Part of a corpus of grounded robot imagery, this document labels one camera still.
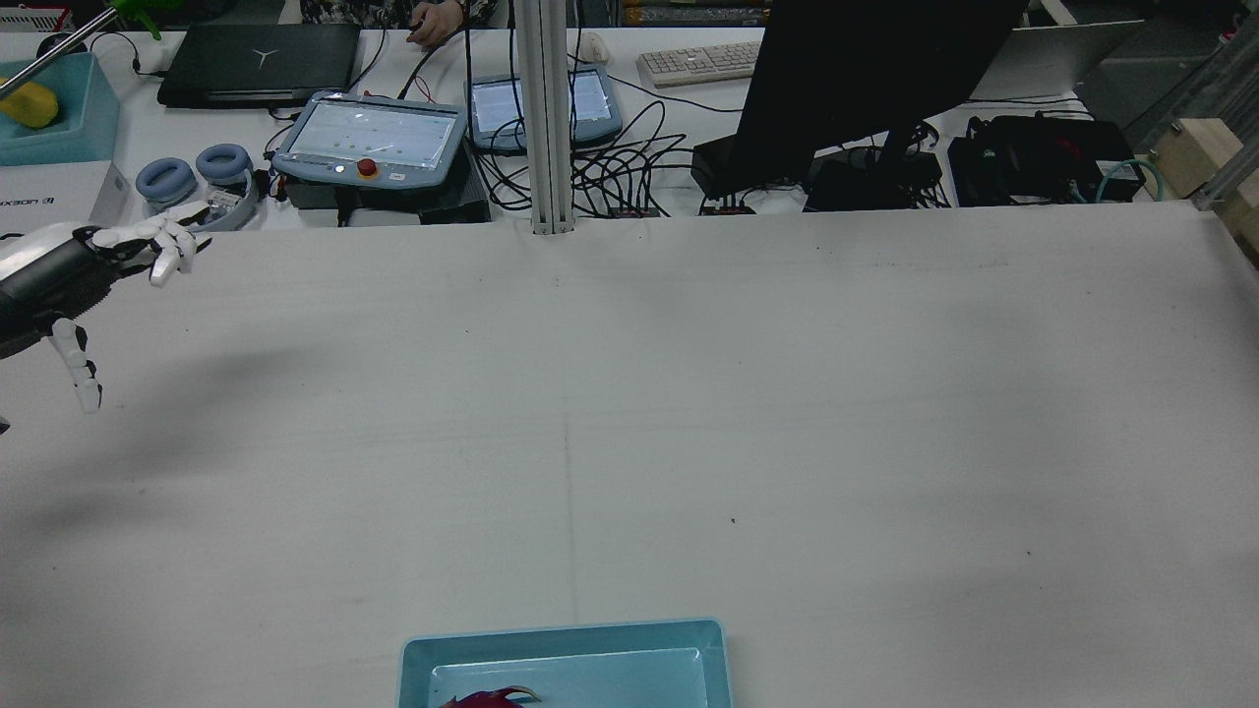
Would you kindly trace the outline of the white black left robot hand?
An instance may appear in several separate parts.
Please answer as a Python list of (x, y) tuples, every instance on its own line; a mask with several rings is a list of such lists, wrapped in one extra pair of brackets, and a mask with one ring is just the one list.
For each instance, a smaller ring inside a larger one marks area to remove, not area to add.
[(98, 411), (102, 385), (86, 353), (89, 336), (77, 317), (120, 278), (144, 272), (151, 286), (161, 287), (174, 272), (193, 272), (195, 256), (212, 241), (196, 227), (209, 210), (206, 202), (191, 202), (130, 226), (58, 220), (3, 236), (1, 357), (50, 341), (83, 411)]

